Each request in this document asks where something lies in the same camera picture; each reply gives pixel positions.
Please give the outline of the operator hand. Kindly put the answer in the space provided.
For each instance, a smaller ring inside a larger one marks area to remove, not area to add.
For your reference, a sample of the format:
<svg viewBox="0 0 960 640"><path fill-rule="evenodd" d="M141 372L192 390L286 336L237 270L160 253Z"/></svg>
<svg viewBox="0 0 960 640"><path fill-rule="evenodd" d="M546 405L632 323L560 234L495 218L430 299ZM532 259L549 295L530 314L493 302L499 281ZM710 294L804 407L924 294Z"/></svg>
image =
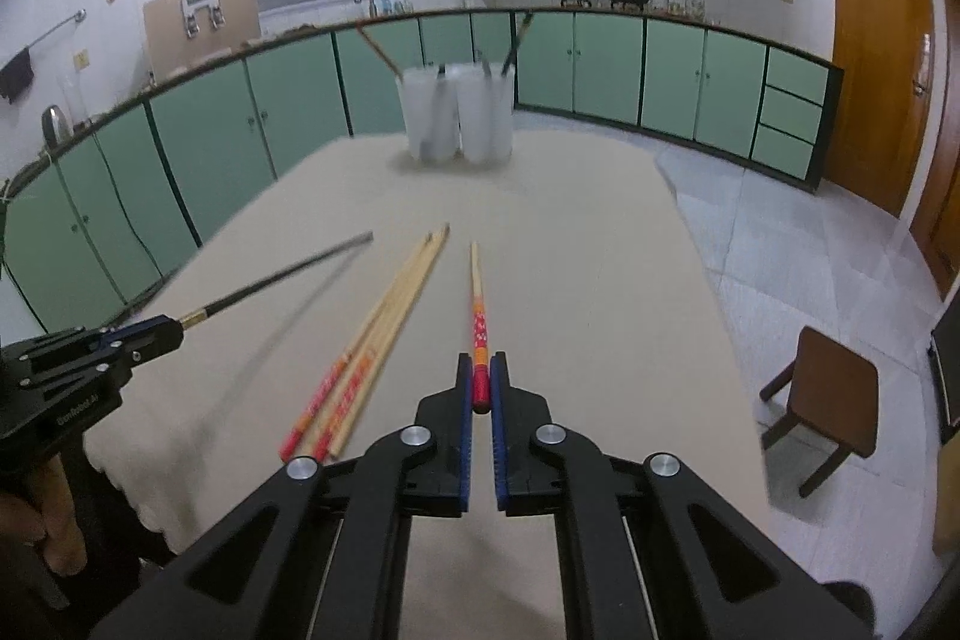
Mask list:
<svg viewBox="0 0 960 640"><path fill-rule="evenodd" d="M59 576L78 575L88 563L85 538L60 456L2 492L2 534L25 544L43 544L44 562Z"/></svg>

